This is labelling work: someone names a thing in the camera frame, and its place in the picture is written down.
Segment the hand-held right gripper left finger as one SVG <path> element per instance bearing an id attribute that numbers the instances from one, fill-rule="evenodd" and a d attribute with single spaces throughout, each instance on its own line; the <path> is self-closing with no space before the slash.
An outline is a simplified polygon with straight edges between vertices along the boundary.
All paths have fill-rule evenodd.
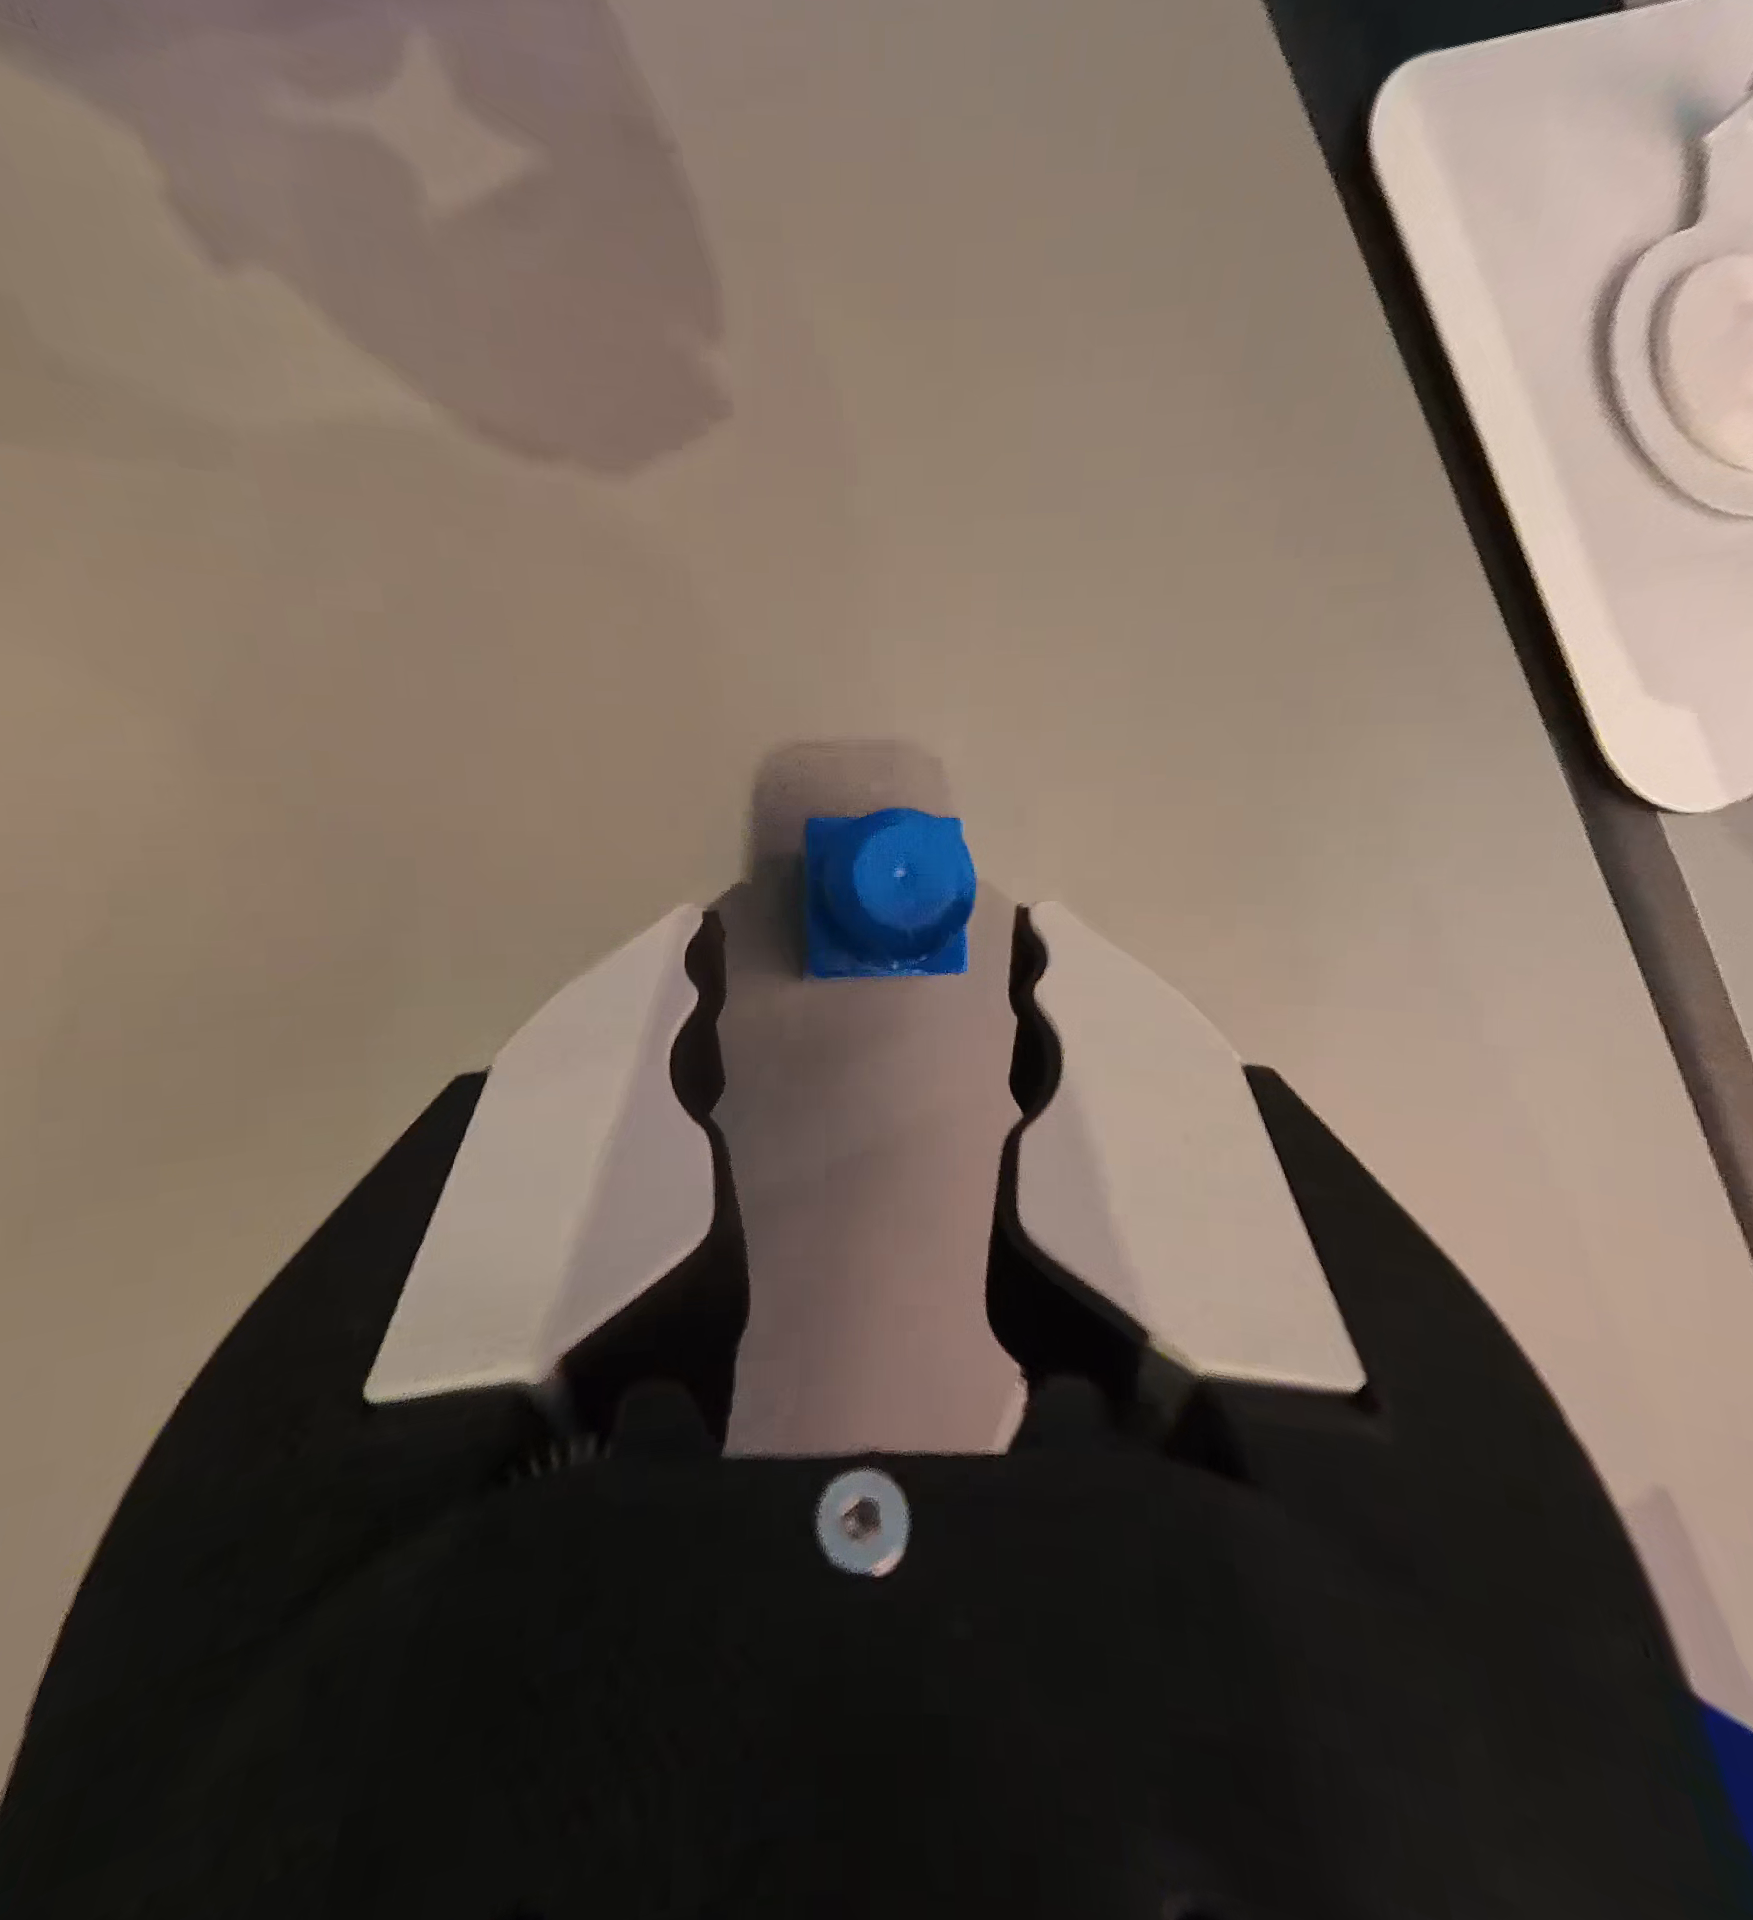
<path id="1" fill-rule="evenodd" d="M 678 906 L 491 1064 L 363 1384 L 373 1405 L 511 1390 L 605 1431 L 678 1384 L 729 1435 L 748 1309 L 718 918 Z"/>

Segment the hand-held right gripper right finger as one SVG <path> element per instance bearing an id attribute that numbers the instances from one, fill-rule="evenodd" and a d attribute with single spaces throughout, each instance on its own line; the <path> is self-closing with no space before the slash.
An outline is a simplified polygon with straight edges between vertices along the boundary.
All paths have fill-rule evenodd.
<path id="1" fill-rule="evenodd" d="M 1368 1376 L 1241 1050 L 1055 900 L 1015 913 L 1011 1095 L 984 1310 L 1029 1403 L 1086 1382 L 1121 1428 L 1209 1386 L 1340 1403 Z"/>

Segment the blue one-stud block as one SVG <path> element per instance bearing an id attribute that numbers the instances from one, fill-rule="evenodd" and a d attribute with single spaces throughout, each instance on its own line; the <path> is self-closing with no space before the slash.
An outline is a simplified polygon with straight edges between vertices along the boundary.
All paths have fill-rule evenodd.
<path id="1" fill-rule="evenodd" d="M 807 978 L 960 975 L 979 870 L 958 817 L 889 807 L 801 829 Z"/>

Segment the white stand base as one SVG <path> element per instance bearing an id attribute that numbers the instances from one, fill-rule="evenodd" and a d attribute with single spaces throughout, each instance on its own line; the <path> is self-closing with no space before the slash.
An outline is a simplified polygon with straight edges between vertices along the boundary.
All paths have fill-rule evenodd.
<path id="1" fill-rule="evenodd" d="M 1407 61 L 1368 147 L 1588 723 L 1670 812 L 1753 799 L 1753 521 L 1673 489 L 1612 395 L 1637 258 L 1753 81 L 1753 1 L 1646 4 Z"/>

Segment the metal poster bracket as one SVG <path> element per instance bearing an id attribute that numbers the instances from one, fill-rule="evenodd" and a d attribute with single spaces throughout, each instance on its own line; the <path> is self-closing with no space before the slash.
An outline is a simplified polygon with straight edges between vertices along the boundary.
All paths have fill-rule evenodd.
<path id="1" fill-rule="evenodd" d="M 1673 489 L 1753 521 L 1753 81 L 1694 157 L 1690 219 L 1643 251 L 1615 293 L 1610 386 Z"/>

